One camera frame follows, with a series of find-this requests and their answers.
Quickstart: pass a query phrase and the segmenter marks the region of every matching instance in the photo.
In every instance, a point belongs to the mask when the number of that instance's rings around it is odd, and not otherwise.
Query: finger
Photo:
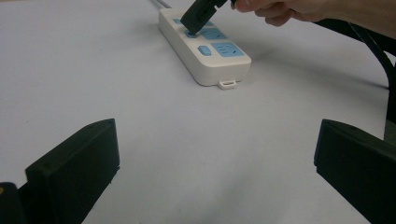
[[[276,2],[282,0],[237,0],[235,7],[240,12],[256,11],[259,8],[268,8]]]
[[[268,8],[260,8],[255,11],[258,17],[274,18],[285,15],[290,9],[284,3],[276,3]]]
[[[294,11],[289,10],[284,15],[274,17],[274,18],[265,18],[265,22],[267,22],[268,24],[274,25],[274,26],[281,26],[281,25],[285,24],[288,20],[290,20],[290,18],[292,17],[293,14],[294,14]]]

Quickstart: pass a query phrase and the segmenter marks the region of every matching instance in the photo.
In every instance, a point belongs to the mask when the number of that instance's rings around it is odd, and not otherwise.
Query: power strip
[[[192,35],[180,22],[185,10],[160,9],[160,30],[190,73],[203,86],[235,88],[248,74],[251,59],[209,21]]]

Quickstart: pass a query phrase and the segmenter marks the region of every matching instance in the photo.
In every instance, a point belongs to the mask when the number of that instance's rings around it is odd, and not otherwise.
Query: power cord
[[[385,73],[387,74],[389,90],[394,90],[393,86],[395,85],[394,76],[396,72],[396,64],[395,67],[393,67],[388,55],[384,52],[384,50],[381,49],[381,47],[379,47],[379,45],[376,44],[375,40],[370,36],[366,29],[352,23],[349,23],[349,26],[379,60],[385,70]]]
[[[155,0],[158,4],[160,4],[161,6],[165,7],[165,8],[172,8],[171,6],[169,6],[167,3],[165,3],[163,0]]]

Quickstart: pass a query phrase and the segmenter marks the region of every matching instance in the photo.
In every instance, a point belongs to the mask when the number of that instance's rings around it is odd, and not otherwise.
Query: blue switch
[[[204,55],[204,56],[210,56],[212,55],[212,51],[210,51],[210,48],[208,48],[205,45],[202,45],[198,47],[198,50]]]

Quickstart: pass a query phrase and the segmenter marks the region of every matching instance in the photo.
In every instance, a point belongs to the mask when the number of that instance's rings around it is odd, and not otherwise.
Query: white table
[[[189,1],[168,0],[187,8]],[[120,170],[84,223],[367,223],[316,173],[322,119],[382,138],[383,69],[362,43],[220,9],[251,58],[237,88],[198,85],[150,0],[0,4],[0,181],[115,118]]]

